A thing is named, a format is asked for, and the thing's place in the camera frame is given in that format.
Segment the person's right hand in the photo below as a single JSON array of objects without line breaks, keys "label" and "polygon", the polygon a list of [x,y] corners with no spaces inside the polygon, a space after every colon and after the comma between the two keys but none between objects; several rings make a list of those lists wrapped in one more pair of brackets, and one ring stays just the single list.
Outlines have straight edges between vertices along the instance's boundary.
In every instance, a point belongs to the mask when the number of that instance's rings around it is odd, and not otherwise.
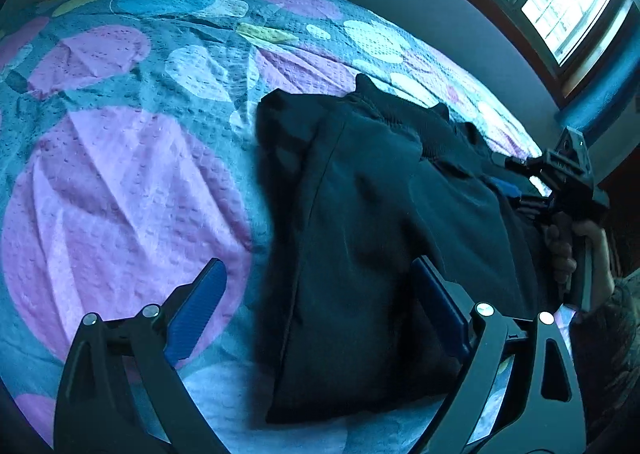
[{"label": "person's right hand", "polygon": [[577,270],[577,261],[573,255],[572,244],[577,237],[584,237],[592,246],[592,284],[590,292],[590,310],[604,304],[612,296],[615,281],[610,266],[610,249],[606,232],[593,221],[582,221],[572,224],[572,241],[562,236],[559,226],[552,225],[546,229],[553,277],[562,290],[570,288],[570,282]]}]

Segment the person's right forearm sleeve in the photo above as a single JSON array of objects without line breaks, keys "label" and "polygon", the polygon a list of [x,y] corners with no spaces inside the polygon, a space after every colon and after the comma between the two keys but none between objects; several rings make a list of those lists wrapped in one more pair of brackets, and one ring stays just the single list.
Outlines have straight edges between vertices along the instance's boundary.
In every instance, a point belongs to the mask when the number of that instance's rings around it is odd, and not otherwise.
[{"label": "person's right forearm sleeve", "polygon": [[630,451],[639,423],[639,330],[626,281],[608,300],[570,321],[570,344],[584,407],[587,442]]}]

